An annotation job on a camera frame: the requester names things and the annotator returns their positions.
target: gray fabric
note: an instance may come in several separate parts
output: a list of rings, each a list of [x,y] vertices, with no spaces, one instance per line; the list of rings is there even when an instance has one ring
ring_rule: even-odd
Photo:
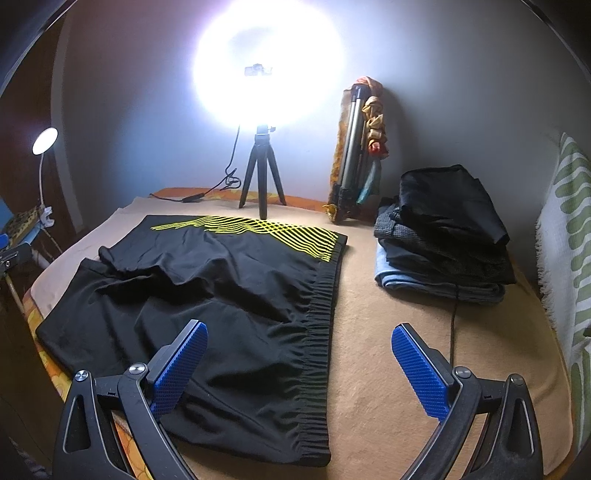
[[[452,284],[515,283],[505,247],[460,241],[433,229],[417,232],[401,223],[398,203],[380,208],[374,236],[382,240],[388,261],[396,267],[438,273]]]

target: lamp head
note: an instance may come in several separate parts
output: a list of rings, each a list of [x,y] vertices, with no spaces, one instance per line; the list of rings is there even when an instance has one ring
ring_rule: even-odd
[[[51,148],[56,142],[57,129],[49,127],[39,134],[33,143],[33,155],[41,155]]]

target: white wall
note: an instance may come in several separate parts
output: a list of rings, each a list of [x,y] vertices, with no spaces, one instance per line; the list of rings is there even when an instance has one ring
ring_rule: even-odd
[[[61,128],[86,226],[136,195],[221,178],[235,131],[200,107],[191,60],[227,1],[73,7]],[[513,253],[535,276],[534,224],[560,133],[591,153],[591,86],[561,42],[519,0],[312,3],[340,32],[345,69],[341,85],[319,100],[323,108],[273,134],[286,194],[327,197],[340,90],[369,75],[389,90],[383,194],[396,191],[405,170],[462,163],[487,188]],[[251,145],[251,132],[241,135],[241,175]]]

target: folded clothes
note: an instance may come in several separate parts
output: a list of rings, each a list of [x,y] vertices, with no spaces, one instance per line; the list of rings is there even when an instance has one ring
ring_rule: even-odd
[[[482,245],[433,235],[426,228],[403,225],[397,199],[380,207],[374,236],[382,239],[387,260],[416,273],[437,273],[444,281],[462,285],[515,283],[511,260],[504,246]]]
[[[383,288],[390,290],[415,290],[448,299],[455,299],[457,296],[458,300],[480,304],[497,304],[505,295],[503,285],[483,283],[477,287],[461,286],[438,281],[431,275],[394,267],[388,262],[386,250],[379,242],[376,252],[375,279]]]
[[[506,245],[509,235],[492,200],[461,165],[421,168],[400,178],[402,223],[424,225],[456,238],[488,245]]]

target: desk lamp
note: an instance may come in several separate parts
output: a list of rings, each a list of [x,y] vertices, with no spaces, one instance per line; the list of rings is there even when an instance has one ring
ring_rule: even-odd
[[[57,129],[49,127],[39,134],[35,143],[33,143],[33,155],[41,155],[39,160],[39,220],[43,227],[52,226],[54,221],[49,218],[51,214],[51,207],[45,207],[45,200],[43,199],[43,181],[41,178],[41,171],[43,169],[43,155],[49,150],[57,139]]]

